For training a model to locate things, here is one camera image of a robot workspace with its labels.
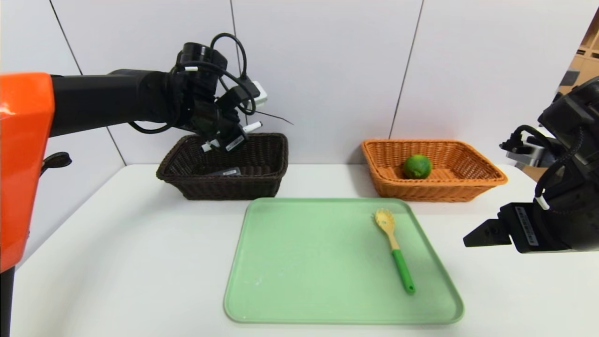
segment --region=orange wicker basket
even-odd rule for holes
[[[413,201],[470,201],[507,182],[493,163],[456,140],[371,139],[362,143],[376,191],[382,197]],[[403,163],[412,155],[432,162],[426,179],[406,179]]]

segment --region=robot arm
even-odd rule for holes
[[[500,147],[529,154],[522,131],[556,160],[539,179],[532,203],[501,207],[498,219],[489,219],[464,237],[471,246],[509,245],[527,252],[599,250],[599,77],[556,100],[539,117],[552,142],[523,125]]]
[[[244,70],[239,78],[226,71],[226,58],[213,48],[220,37],[233,38],[243,51]],[[225,87],[227,91],[217,98],[222,76],[237,86]],[[102,76],[3,74],[0,86],[0,272],[13,267],[23,255],[40,172],[70,162],[68,157],[42,161],[48,137],[129,123],[147,134],[171,127],[191,131],[206,139],[205,151],[230,152],[247,140],[246,130],[262,125],[258,122],[244,129],[238,111],[252,115],[255,98],[265,100],[261,87],[247,76],[243,46],[227,33],[217,35],[210,47],[186,43],[168,73],[122,69]],[[166,125],[147,130],[135,121]]]

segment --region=green handle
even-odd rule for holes
[[[397,264],[397,270],[400,271],[401,280],[404,283],[406,293],[410,295],[415,293],[416,287],[414,286],[414,281],[412,281],[412,277],[410,276],[410,271],[408,270],[408,265],[404,260],[404,255],[399,249],[394,249],[391,253],[395,259],[395,264]]]

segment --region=white wall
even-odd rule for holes
[[[520,124],[537,125],[597,0],[425,0],[393,138],[449,138],[496,163]]]
[[[120,68],[169,71],[185,42],[210,44],[220,32],[233,33],[229,0],[53,0],[83,74]],[[218,50],[239,72],[232,40]],[[140,123],[156,128],[153,123]],[[110,127],[128,164],[159,163],[185,131],[141,134],[127,124]]]
[[[78,75],[47,0],[2,1],[0,71]],[[54,137],[46,155],[69,152],[73,163],[47,170],[35,198],[29,257],[94,191],[124,167],[106,128]]]
[[[389,137],[421,0],[234,0],[250,77],[269,94],[262,132],[289,138],[290,163],[358,163]]]

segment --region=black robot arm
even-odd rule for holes
[[[211,45],[228,33],[217,35]],[[254,114],[260,90],[244,72],[227,72],[227,60],[216,49],[186,43],[169,73],[121,69],[101,76],[52,76],[55,113],[50,137],[129,123],[154,134],[171,127],[191,131],[219,149],[232,151],[247,140],[238,111]],[[216,86],[226,76],[237,84],[216,98]],[[136,121],[166,123],[147,130]]]
[[[176,123],[168,73],[117,70],[101,76],[53,76],[50,137],[132,121]]]
[[[500,147],[526,153],[522,131],[556,160],[537,182],[532,203],[510,203],[464,237],[471,246],[509,245],[519,252],[599,250],[599,77],[574,88],[549,106],[539,122],[557,142],[526,125]]]

